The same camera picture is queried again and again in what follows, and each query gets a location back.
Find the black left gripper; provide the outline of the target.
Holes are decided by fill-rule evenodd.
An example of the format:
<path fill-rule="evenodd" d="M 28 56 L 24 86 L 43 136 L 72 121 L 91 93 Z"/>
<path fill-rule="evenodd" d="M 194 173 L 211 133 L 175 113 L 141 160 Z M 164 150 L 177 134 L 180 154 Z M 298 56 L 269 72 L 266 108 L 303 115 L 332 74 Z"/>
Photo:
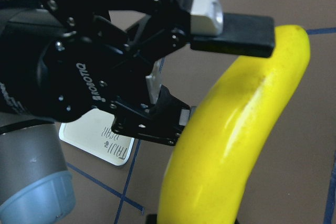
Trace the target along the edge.
<path fill-rule="evenodd" d="M 191 39 L 193 0 L 1 0 L 1 112 L 72 122 L 92 109 L 115 133 L 175 145 L 188 105 L 155 81 Z"/>

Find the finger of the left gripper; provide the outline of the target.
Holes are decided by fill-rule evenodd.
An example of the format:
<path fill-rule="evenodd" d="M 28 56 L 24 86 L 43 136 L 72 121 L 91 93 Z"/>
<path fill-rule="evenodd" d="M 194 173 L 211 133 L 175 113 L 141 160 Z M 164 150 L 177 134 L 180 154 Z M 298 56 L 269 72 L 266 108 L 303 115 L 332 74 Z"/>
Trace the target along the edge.
<path fill-rule="evenodd" d="M 186 126 L 189 120 L 191 119 L 192 115 L 194 114 L 197 106 L 191 106 L 189 109 L 181 109 L 179 125 Z"/>
<path fill-rule="evenodd" d="M 225 13 L 219 0 L 193 0 L 190 15 L 193 50 L 262 58 L 274 50 L 271 17 Z"/>

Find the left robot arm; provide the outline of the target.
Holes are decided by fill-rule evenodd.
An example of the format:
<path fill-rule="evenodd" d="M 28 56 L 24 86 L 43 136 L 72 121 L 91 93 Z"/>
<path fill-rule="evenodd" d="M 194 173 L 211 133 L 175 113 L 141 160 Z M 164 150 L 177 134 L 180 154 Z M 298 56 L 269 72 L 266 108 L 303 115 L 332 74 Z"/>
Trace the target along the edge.
<path fill-rule="evenodd" d="M 176 145 L 192 109 L 159 74 L 186 45 L 268 58 L 274 20 L 225 13 L 219 0 L 1 0 L 1 222 L 73 210 L 56 122 L 99 110 L 114 133 Z"/>

